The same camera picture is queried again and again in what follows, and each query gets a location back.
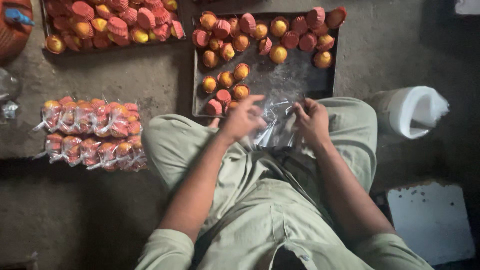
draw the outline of light green shirt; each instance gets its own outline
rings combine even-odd
[[[274,179],[258,180],[199,241],[211,242],[199,270],[269,270],[282,246],[308,270],[432,269],[394,234],[376,235],[348,250],[316,207],[289,183]],[[155,230],[137,269],[188,269],[194,252],[184,233]]]

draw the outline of stack of packaged cupcakes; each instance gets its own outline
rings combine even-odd
[[[45,0],[54,35],[45,48],[55,54],[162,42],[185,37],[176,0]]]
[[[69,96],[45,102],[42,122],[34,131],[47,129],[45,151],[50,163],[65,161],[70,166],[80,163],[88,170],[104,168],[139,171],[146,169],[142,146],[140,115],[135,103],[73,101]]]

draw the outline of right hand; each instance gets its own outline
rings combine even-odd
[[[295,125],[300,128],[300,134],[305,138],[307,144],[313,148],[331,143],[328,133],[328,112],[324,105],[318,104],[311,98],[305,99],[305,108],[299,103],[293,105],[297,119]]]

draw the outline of left hand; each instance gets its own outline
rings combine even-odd
[[[238,107],[231,111],[225,125],[218,131],[218,137],[225,139],[229,144],[233,144],[251,131],[265,128],[267,124],[261,117],[263,111],[253,104],[264,98],[264,95],[251,95],[241,101]]]

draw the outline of sleeve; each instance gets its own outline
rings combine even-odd
[[[376,270],[432,270],[395,234],[378,234],[358,244],[353,252]]]
[[[192,240],[175,230],[155,230],[148,238],[136,270],[187,270],[192,264]]]

